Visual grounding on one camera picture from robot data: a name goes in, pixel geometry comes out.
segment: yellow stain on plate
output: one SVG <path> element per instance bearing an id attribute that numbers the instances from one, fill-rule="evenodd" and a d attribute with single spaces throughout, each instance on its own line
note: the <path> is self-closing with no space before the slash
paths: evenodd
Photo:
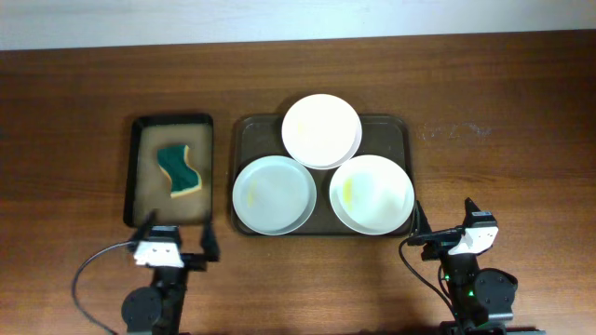
<path id="1" fill-rule="evenodd" d="M 353 181 L 351 178 L 344 182 L 344 204 L 347 206 L 348 211 L 352 210 L 352 183 Z"/>
<path id="2" fill-rule="evenodd" d="M 254 204 L 254 192 L 257 189 L 257 182 L 256 181 L 252 181 L 251 182 L 251 186 L 249 186 L 249 196 L 248 196 L 248 204 L 249 204 L 249 208 L 252 207 L 252 205 Z"/>

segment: white wall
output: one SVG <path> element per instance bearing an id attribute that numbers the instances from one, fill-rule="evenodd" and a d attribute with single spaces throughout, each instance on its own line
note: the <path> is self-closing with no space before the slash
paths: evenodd
<path id="1" fill-rule="evenodd" d="M 0 0 L 0 49 L 587 28 L 595 0 Z"/>

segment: sponge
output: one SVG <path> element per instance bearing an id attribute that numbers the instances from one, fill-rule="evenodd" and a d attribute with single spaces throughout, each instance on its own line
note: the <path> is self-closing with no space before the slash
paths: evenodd
<path id="1" fill-rule="evenodd" d="M 171 181 L 170 197 L 175 198 L 198 191 L 202 180 L 188 163 L 188 145 L 172 145 L 157 150 L 157 163 Z"/>

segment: wire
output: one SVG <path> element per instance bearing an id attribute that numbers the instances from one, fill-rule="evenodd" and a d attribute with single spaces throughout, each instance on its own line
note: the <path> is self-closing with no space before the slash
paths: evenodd
<path id="1" fill-rule="evenodd" d="M 418 278 L 421 282 L 423 282 L 426 286 L 428 286 L 430 289 L 432 289 L 433 291 L 435 291 L 435 293 L 437 293 L 440 298 L 445 302 L 445 304 L 447 305 L 447 307 L 449 308 L 449 311 L 451 312 L 451 314 L 454 316 L 455 319 L 455 323 L 457 324 L 457 327 L 459 329 L 460 333 L 464 333 L 464 329 L 462 328 L 461 322 L 459 322 L 459 318 L 457 317 L 457 314 L 455 313 L 454 308 L 452 307 L 451 303 L 449 302 L 449 300 L 447 300 L 447 297 L 445 297 L 445 295 L 443 295 L 438 288 L 435 288 L 434 285 L 430 284 L 426 279 L 424 279 L 420 274 L 418 274 L 416 272 L 416 270 L 414 270 L 414 268 L 408 263 L 408 261 L 406 261 L 406 258 L 403 256 L 403 246 L 408 243 L 408 240 L 410 240 L 411 237 L 408 237 L 406 239 L 404 239 L 403 241 L 401 241 L 400 243 L 400 247 L 398 249 L 398 252 L 400 253 L 400 258 L 401 261 L 403 261 L 403 264 L 408 268 L 408 270 L 410 270 L 410 272 L 416 276 L 416 278 Z"/>
<path id="2" fill-rule="evenodd" d="M 95 259 L 97 259 L 98 257 L 100 257 L 102 254 L 104 254 L 107 251 L 110 251 L 112 249 L 115 248 L 121 248 L 121 247 L 125 247 L 128 246 L 130 244 L 133 244 L 135 242 L 132 241 L 127 241 L 127 242 L 122 242 L 122 243 L 116 243 L 108 248 L 105 248 L 102 251 L 99 251 L 98 253 L 96 253 L 95 255 L 89 257 L 83 264 L 81 264 L 81 266 L 78 268 L 78 270 L 76 270 L 76 274 L 74 274 L 74 278 L 73 278 L 73 283 L 71 284 L 71 295 L 73 296 L 73 301 L 74 301 L 74 305 L 76 306 L 76 308 L 92 323 L 96 324 L 97 326 L 103 328 L 108 334 L 111 335 L 117 335 L 117 333 L 112 330 L 111 328 L 105 326 L 102 322 L 98 321 L 95 317 L 91 316 L 91 314 L 89 314 L 84 308 L 83 306 L 81 306 L 81 302 L 78 300 L 78 298 L 76 297 L 76 283 L 78 282 L 78 277 L 81 275 L 81 273 L 83 272 L 83 270 L 85 270 L 85 268 L 87 267 L 87 265 L 89 265 L 92 261 L 95 261 Z"/>
<path id="3" fill-rule="evenodd" d="M 442 269 L 443 269 L 443 264 L 439 265 L 439 271 L 437 272 L 437 278 L 439 279 L 440 290 L 443 291 L 444 295 L 449 296 L 449 292 L 447 292 L 447 289 L 445 289 L 445 286 L 443 285 L 443 280 L 445 280 L 445 279 L 442 278 L 440 275 Z"/>

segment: wood grain surface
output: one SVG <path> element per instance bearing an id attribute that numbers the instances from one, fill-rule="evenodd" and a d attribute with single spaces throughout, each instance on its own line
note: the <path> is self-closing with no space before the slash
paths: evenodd
<path id="1" fill-rule="evenodd" d="M 596 32 L 498 33 L 0 53 L 0 324 L 3 334 L 102 334 L 69 285 L 122 222 L 131 121 L 199 110 L 215 123 L 214 219 L 222 262 L 192 274 L 181 330 L 345 334 L 432 327 L 443 302 L 386 238 L 246 238 L 228 218 L 231 132 L 330 93 L 410 127 L 431 225 L 470 196 L 500 232 L 481 267 L 516 275 L 511 326 L 596 333 Z M 198 251 L 199 227 L 183 229 Z M 415 268 L 435 281 L 436 262 Z M 114 251 L 82 302 L 124 332 L 120 305 L 151 271 Z"/>

